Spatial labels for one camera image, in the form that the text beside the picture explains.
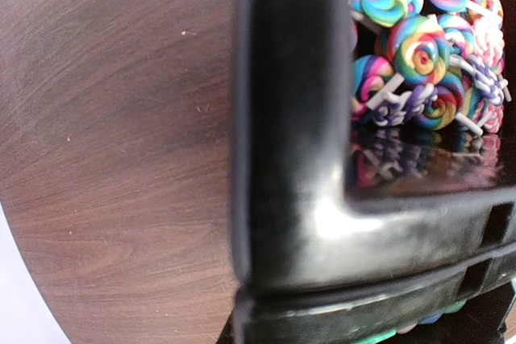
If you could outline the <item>black three-compartment candy bin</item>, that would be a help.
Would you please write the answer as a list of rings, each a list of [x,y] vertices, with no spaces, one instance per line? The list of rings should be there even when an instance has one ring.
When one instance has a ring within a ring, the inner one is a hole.
[[[350,0],[235,0],[222,343],[503,343],[515,310],[515,0],[500,130],[352,123]]]

